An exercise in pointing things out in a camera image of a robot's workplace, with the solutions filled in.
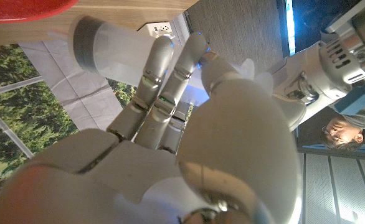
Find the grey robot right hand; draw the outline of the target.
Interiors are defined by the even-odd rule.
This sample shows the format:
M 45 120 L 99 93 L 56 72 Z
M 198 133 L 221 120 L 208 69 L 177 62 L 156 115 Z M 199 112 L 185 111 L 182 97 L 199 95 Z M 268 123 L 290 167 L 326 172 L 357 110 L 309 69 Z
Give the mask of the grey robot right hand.
M 38 153 L 0 191 L 0 223 L 298 223 L 302 178 L 288 103 L 187 40 L 152 111 L 172 113 L 202 62 L 209 99 L 175 154 L 157 126 L 86 129 Z

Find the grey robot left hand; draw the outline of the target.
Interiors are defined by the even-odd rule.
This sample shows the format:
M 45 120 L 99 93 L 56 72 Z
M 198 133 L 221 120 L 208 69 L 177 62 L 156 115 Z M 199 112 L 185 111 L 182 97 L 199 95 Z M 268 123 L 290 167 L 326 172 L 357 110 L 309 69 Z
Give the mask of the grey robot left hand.
M 285 57 L 269 72 L 290 131 L 328 105 L 355 115 L 365 108 L 365 35 L 334 34 L 329 42 Z

